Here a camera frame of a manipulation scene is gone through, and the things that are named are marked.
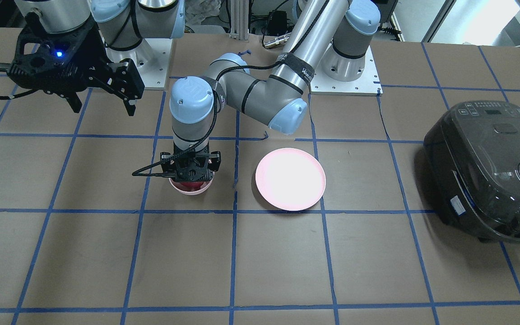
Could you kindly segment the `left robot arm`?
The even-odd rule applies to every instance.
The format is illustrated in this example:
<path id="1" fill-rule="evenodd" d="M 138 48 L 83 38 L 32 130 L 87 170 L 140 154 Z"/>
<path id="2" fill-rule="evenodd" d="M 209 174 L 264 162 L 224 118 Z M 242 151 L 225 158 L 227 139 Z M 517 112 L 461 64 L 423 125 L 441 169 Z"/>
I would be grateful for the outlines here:
<path id="1" fill-rule="evenodd" d="M 338 93 L 356 90 L 367 72 L 367 52 L 381 24 L 371 0 L 310 0 L 270 65 L 246 63 L 226 53 L 200 76 L 186 76 L 172 85 L 173 152 L 162 152 L 155 166 L 175 182 L 210 181 L 219 170 L 221 153 L 211 151 L 209 138 L 225 106 L 270 129 L 291 135 L 308 112 L 305 92 L 320 87 Z"/>

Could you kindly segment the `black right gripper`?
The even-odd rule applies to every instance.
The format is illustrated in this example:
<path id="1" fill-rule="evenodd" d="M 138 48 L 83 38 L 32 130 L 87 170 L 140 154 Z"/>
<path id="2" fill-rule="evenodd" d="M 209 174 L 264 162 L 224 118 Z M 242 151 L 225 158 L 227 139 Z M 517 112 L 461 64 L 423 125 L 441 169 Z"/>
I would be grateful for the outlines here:
<path id="1" fill-rule="evenodd" d="M 107 57 L 93 18 L 62 33 L 48 33 L 41 19 L 28 18 L 7 76 L 20 87 L 63 95 L 76 114 L 83 106 L 78 93 L 99 87 L 120 97 L 127 115 L 134 116 L 145 89 L 132 59 L 113 62 Z"/>

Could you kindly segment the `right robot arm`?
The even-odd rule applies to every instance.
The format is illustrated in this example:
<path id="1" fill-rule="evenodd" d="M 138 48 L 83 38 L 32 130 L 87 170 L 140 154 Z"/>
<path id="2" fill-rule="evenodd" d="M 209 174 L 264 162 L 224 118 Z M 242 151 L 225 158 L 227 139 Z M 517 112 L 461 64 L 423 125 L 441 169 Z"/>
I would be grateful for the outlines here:
<path id="1" fill-rule="evenodd" d="M 27 90 L 66 99 L 101 88 L 122 99 L 129 116 L 155 66 L 148 39 L 180 38 L 183 0 L 17 0 L 26 25 L 7 76 Z"/>

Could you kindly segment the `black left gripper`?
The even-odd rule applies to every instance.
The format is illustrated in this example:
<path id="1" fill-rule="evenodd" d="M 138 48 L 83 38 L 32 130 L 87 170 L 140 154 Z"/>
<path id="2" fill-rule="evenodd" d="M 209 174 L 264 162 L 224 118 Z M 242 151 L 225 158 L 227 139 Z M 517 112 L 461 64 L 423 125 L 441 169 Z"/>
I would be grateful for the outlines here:
<path id="1" fill-rule="evenodd" d="M 162 174 L 163 177 L 171 178 L 175 182 L 212 181 L 222 161 L 220 151 L 201 150 L 186 153 L 174 160 L 164 162 L 170 156 L 171 154 L 168 152 L 161 152 L 160 154 Z"/>

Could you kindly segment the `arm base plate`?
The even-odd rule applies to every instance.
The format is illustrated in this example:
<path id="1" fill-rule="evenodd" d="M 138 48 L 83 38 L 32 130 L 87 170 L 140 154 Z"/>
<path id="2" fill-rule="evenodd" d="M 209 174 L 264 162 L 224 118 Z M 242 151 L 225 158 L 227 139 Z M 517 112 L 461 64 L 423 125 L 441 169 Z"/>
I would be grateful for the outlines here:
<path id="1" fill-rule="evenodd" d="M 146 90 L 164 90 L 169 78 L 173 39 L 147 38 L 128 51 L 107 49 L 113 62 L 124 58 L 134 60 Z"/>
<path id="2" fill-rule="evenodd" d="M 320 95 L 382 95 L 382 85 L 371 47 L 361 58 L 342 57 L 328 46 L 314 78 L 310 91 Z"/>

